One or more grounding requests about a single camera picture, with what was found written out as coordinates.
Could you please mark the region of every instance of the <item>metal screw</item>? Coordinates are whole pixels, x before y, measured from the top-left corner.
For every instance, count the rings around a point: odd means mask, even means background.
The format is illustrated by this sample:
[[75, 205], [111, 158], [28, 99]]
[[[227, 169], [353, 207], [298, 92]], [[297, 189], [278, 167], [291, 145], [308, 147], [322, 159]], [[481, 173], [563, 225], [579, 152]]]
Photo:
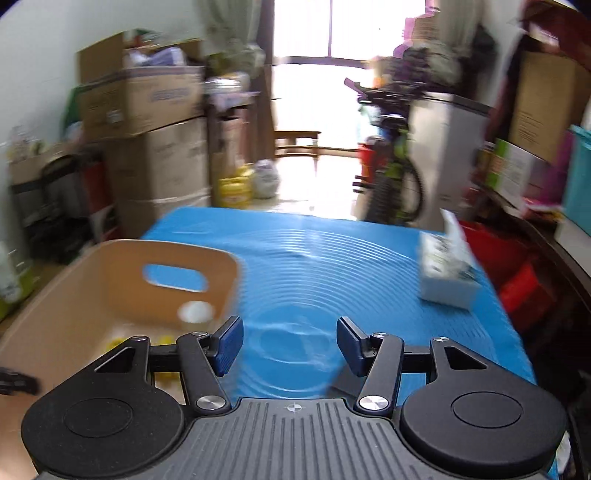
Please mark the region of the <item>metal screw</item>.
[[226, 404], [226, 400], [218, 395], [205, 395], [197, 400], [196, 404], [203, 410], [217, 410]]
[[378, 411], [388, 408], [390, 402], [379, 395], [368, 395], [359, 400], [359, 405], [366, 410]]

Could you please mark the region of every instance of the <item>white wall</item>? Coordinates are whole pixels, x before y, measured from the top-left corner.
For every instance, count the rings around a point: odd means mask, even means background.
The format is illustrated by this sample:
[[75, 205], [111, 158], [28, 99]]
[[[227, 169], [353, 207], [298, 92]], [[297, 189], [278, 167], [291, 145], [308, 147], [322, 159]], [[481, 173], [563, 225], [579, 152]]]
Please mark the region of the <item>white wall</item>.
[[501, 89], [508, 62], [519, 39], [522, 0], [488, 0], [485, 27], [497, 42], [498, 57], [494, 69], [483, 76], [478, 101], [494, 106]]
[[[46, 140], [59, 139], [70, 89], [76, 85], [76, 52], [131, 28], [176, 38], [204, 37], [198, 0], [21, 0], [0, 18], [0, 144], [14, 125]], [[0, 240], [18, 246], [0, 149]]]

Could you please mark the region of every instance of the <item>teal bin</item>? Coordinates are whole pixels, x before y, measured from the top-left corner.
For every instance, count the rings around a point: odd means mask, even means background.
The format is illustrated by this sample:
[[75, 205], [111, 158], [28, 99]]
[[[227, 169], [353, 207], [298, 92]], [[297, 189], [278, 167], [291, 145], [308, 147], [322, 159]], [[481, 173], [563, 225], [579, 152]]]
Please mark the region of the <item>teal bin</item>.
[[591, 131], [573, 125], [575, 134], [564, 214], [591, 235]]

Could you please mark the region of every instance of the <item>tiled floor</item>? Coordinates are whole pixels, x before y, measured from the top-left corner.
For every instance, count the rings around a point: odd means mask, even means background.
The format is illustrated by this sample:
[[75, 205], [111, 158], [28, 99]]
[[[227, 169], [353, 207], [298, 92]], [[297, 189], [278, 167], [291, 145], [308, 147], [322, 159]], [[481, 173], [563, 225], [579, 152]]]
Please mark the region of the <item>tiled floor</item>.
[[277, 168], [281, 177], [277, 196], [254, 200], [252, 209], [355, 219], [358, 195], [351, 184], [361, 174], [357, 158], [322, 156], [316, 177], [314, 161], [307, 157], [282, 158]]

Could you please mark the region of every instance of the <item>blue table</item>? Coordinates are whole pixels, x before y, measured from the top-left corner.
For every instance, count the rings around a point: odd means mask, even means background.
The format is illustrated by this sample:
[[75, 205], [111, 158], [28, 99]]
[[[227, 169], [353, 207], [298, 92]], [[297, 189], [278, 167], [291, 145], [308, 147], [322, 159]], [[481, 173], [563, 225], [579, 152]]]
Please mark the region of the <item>blue table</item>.
[[[245, 340], [224, 383], [233, 401], [325, 394], [345, 365], [335, 337], [339, 316], [409, 345], [447, 336], [533, 381], [519, 336], [484, 273], [471, 313], [418, 298], [418, 234], [348, 220], [185, 207], [145, 238], [219, 248], [240, 259], [236, 313]], [[151, 272], [161, 284], [198, 287], [187, 271]], [[423, 384], [424, 375], [403, 375], [398, 404]]]

